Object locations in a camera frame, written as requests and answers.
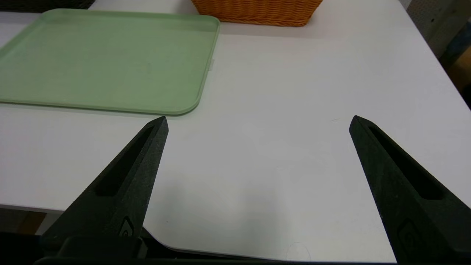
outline white table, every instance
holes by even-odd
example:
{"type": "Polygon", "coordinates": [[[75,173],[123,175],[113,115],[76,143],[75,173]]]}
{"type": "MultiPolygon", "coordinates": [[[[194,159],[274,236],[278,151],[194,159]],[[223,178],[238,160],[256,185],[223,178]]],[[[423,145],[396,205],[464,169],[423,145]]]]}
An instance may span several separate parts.
{"type": "MultiPolygon", "coordinates": [[[[185,0],[92,9],[195,12],[185,0]]],[[[34,16],[0,13],[0,44],[34,16]]],[[[397,0],[326,0],[303,28],[222,23],[213,58],[199,106],[168,117],[144,223],[161,243],[394,262],[349,135],[354,115],[471,205],[471,112],[397,0]]],[[[0,204],[66,209],[155,117],[0,105],[0,204]]]]}

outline plastic tray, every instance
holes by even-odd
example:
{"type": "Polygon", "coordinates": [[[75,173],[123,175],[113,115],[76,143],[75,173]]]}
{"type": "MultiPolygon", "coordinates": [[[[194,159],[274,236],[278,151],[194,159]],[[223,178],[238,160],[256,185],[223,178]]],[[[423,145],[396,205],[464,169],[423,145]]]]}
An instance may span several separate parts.
{"type": "Polygon", "coordinates": [[[0,50],[0,101],[183,114],[218,33],[210,16],[51,10],[0,50]]]}

